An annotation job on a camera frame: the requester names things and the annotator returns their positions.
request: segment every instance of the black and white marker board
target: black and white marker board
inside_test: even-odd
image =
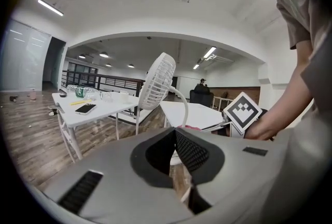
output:
[[[262,113],[261,108],[244,92],[229,104],[224,112],[243,133]]]

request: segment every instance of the wooden wall panel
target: wooden wall panel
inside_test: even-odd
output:
[[[234,100],[242,91],[245,92],[255,103],[259,102],[260,87],[215,87],[210,88],[215,97],[221,97],[224,92],[228,92],[226,99]],[[219,100],[215,100],[215,106],[219,106]]]

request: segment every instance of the person's arm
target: person's arm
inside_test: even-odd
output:
[[[290,125],[311,102],[310,91],[300,75],[309,63],[311,42],[306,40],[297,43],[296,50],[297,65],[284,94],[266,114],[249,127],[245,138],[270,139]]]

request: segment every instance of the white table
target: white table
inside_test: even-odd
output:
[[[182,125],[185,115],[185,107],[182,102],[163,101],[160,103],[160,106],[166,116],[164,127],[167,126],[167,121],[173,127]],[[213,110],[201,104],[188,103],[188,109],[189,113],[186,125],[189,125],[191,127],[205,129],[220,124],[224,121],[221,112]]]
[[[70,105],[72,102],[82,101],[82,98],[78,98],[75,94],[70,94],[67,97],[60,97],[59,93],[53,93],[52,97],[56,105],[59,105],[64,113],[58,110],[58,121],[60,126],[60,131],[66,148],[71,156],[73,162],[75,159],[69,149],[68,143],[73,147],[79,159],[82,159],[81,151],[78,147],[75,128],[79,125],[93,122],[101,118],[116,114],[116,138],[119,140],[119,130],[118,130],[118,114],[124,110],[134,108],[139,104],[139,98],[136,96],[129,96],[128,102],[123,103],[120,99],[120,94],[118,92],[111,92],[113,102],[105,102],[102,100],[96,100],[90,102],[97,105],[94,110],[92,110],[87,115],[79,115],[75,113],[75,110],[82,107],[84,103],[77,105]],[[137,109],[136,117],[136,135],[138,134],[139,128],[139,109]]]

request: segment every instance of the black railing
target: black railing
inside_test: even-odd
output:
[[[125,89],[136,97],[139,96],[140,90],[145,81],[136,78],[116,77],[92,73],[84,73],[77,71],[62,71],[61,86],[78,85],[84,87],[93,87],[101,91],[119,91]],[[137,115],[137,107],[135,107],[134,115]]]

